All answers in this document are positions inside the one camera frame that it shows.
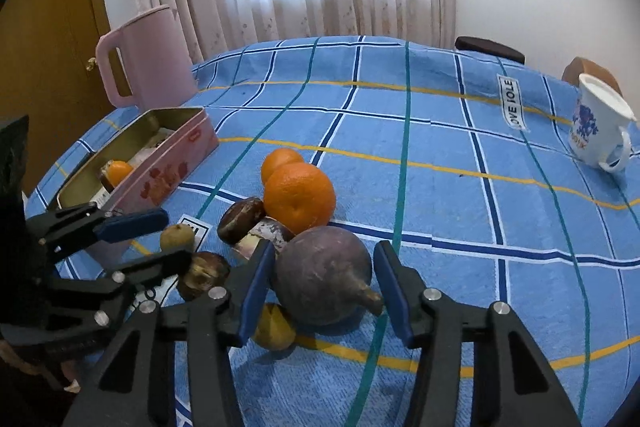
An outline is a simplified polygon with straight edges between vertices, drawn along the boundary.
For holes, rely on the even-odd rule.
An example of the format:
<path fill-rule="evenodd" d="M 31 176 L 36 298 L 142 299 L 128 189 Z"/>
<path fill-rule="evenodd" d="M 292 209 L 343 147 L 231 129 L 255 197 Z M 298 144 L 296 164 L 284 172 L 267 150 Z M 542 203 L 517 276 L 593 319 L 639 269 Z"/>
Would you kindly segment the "pink metal tin box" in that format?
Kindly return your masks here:
<path fill-rule="evenodd" d="M 203 107 L 148 110 L 72 173 L 55 202 L 61 208 L 94 202 L 116 215 L 160 207 L 218 144 Z M 132 171 L 113 190 L 107 190 L 101 181 L 102 170 L 115 160 L 125 161 Z"/>

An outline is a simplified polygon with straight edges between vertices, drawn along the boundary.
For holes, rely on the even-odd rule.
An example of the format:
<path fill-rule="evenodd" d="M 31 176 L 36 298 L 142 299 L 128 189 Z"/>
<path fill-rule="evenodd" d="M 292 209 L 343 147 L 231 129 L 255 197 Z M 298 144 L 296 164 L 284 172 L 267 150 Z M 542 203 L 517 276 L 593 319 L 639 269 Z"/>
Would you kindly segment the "dark brown chestnut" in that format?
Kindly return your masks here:
<path fill-rule="evenodd" d="M 221 217 L 217 234 L 226 244 L 233 246 L 265 217 L 265 207 L 258 197 L 249 197 L 231 205 Z"/>

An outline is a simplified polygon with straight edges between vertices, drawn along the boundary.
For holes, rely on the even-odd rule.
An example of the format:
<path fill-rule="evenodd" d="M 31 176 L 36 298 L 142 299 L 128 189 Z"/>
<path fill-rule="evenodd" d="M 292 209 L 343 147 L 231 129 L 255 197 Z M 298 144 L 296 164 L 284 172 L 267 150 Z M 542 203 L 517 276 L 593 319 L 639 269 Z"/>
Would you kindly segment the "cut cylindrical taro piece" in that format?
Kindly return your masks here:
<path fill-rule="evenodd" d="M 270 217 L 260 220 L 247 234 L 233 246 L 236 257 L 243 261 L 250 260 L 260 241 L 270 242 L 278 254 L 294 234 L 282 223 Z"/>

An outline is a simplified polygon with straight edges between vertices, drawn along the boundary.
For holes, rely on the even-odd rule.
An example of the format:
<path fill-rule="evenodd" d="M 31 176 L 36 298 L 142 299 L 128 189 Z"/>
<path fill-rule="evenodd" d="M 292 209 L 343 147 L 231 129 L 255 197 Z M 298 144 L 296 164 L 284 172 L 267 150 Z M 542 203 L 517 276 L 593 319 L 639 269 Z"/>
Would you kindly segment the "dark round stool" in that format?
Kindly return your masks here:
<path fill-rule="evenodd" d="M 525 64 L 525 55 L 520 51 L 510 48 L 505 44 L 480 37 L 459 36 L 454 42 L 454 47 L 460 51 L 473 51 L 488 54 L 506 60 Z"/>

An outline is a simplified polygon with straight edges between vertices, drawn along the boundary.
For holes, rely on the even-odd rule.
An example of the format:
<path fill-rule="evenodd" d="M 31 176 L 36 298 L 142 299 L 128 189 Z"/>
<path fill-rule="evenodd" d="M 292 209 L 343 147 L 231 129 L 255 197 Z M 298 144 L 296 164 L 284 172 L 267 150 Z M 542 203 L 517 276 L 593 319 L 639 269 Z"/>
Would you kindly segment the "brass door knob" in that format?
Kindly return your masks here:
<path fill-rule="evenodd" d="M 97 67 L 98 67 L 98 61 L 96 60 L 96 58 L 95 57 L 90 57 L 89 60 L 86 63 L 86 71 L 87 72 L 92 72 Z"/>

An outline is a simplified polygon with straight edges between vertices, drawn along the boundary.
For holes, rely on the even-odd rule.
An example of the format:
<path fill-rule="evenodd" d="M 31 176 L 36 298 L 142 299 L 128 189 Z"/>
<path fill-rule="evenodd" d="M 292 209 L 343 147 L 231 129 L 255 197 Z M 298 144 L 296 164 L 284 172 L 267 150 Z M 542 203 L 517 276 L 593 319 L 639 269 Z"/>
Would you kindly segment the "wooden door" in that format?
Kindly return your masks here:
<path fill-rule="evenodd" d="M 1 117 L 29 118 L 23 190 L 111 112 L 98 69 L 86 71 L 103 0 L 6 0 L 1 9 Z"/>

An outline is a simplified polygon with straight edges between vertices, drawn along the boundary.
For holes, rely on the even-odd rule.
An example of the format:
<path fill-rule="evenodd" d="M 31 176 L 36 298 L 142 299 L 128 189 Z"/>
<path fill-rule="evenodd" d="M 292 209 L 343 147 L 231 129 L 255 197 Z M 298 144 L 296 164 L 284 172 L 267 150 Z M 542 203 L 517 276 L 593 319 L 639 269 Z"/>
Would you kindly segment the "white mug blue print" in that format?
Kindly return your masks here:
<path fill-rule="evenodd" d="M 623 97 L 589 74 L 578 76 L 579 96 L 568 143 L 588 166 L 608 173 L 624 170 L 631 158 L 629 125 L 637 119 Z"/>

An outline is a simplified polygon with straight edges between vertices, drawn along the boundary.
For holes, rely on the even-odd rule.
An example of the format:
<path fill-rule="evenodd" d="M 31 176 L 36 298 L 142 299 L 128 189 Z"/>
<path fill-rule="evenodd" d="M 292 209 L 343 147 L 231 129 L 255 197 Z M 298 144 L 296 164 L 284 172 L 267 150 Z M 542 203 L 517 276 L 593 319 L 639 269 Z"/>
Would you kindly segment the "purple round beet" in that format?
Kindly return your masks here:
<path fill-rule="evenodd" d="M 358 309 L 380 315 L 384 299 L 371 281 L 366 246 L 352 232 L 323 225 L 303 231 L 283 247 L 272 288 L 295 321 L 323 327 L 345 321 Z"/>

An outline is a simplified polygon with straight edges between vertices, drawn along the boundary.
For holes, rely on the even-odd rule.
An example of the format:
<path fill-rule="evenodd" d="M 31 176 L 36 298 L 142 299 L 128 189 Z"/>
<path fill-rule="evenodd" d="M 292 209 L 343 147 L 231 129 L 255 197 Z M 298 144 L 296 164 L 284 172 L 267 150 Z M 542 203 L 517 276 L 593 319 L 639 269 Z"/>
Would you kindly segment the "small orange mandarin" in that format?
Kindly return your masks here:
<path fill-rule="evenodd" d="M 262 162 L 262 168 L 260 168 L 260 179 L 262 184 L 266 184 L 270 176 L 273 175 L 280 167 L 290 164 L 298 164 L 304 162 L 305 159 L 300 155 L 297 150 L 292 148 L 280 147 L 277 150 L 273 150 L 266 156 Z"/>

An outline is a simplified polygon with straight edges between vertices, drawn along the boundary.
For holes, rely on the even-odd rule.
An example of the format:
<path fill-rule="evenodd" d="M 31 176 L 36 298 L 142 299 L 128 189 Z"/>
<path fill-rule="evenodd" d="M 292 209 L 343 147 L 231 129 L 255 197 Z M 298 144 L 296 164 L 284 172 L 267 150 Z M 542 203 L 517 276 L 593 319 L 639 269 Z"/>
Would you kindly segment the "pink electric kettle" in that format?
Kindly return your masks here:
<path fill-rule="evenodd" d="M 116 86 L 108 54 L 119 50 L 131 94 Z M 99 38 L 96 64 L 108 101 L 116 107 L 174 107 L 198 93 L 186 39 L 176 14 L 167 4 L 146 11 Z"/>

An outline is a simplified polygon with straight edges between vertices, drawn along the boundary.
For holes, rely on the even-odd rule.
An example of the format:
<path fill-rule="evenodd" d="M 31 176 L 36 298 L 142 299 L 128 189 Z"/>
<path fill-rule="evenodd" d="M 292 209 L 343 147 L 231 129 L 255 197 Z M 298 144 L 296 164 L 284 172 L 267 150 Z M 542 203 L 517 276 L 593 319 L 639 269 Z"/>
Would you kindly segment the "lone orange mandarin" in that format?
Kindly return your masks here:
<path fill-rule="evenodd" d="M 109 160 L 101 169 L 101 183 L 107 191 L 113 191 L 133 171 L 134 167 L 127 161 Z"/>

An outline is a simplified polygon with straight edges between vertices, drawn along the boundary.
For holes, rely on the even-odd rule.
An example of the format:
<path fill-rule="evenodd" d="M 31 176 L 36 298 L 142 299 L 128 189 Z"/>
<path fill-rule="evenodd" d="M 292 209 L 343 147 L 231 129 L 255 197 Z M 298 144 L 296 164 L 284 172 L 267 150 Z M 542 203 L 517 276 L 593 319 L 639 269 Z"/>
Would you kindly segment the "brown round mushroom cap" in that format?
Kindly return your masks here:
<path fill-rule="evenodd" d="M 199 251 L 193 255 L 188 272 L 179 277 L 177 291 L 188 303 L 206 294 L 212 287 L 224 286 L 230 272 L 231 265 L 225 257 L 209 251 Z"/>

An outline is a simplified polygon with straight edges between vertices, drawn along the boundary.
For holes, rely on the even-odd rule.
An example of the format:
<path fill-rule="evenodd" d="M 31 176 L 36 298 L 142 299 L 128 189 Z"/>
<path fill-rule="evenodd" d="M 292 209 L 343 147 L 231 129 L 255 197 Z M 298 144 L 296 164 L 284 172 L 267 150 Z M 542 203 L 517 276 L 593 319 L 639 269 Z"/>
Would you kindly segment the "blue plaid tablecloth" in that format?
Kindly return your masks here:
<path fill-rule="evenodd" d="M 639 377 L 639 163 L 573 156 L 570 84 L 489 55 L 382 37 L 257 43 L 194 68 L 219 146 L 165 202 L 216 225 L 296 150 L 332 181 L 334 225 L 390 241 L 425 283 L 509 303 L 586 426 Z"/>

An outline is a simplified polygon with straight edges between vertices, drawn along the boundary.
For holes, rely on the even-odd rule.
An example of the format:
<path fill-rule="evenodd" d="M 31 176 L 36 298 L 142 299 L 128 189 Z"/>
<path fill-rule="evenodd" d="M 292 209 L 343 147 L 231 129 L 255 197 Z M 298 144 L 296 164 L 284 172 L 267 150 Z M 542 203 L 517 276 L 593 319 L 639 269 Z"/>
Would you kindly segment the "large front orange mandarin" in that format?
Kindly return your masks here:
<path fill-rule="evenodd" d="M 268 178 L 264 206 L 269 217 L 297 235 L 329 223 L 336 195 L 331 180 L 319 168 L 293 162 L 278 168 Z"/>

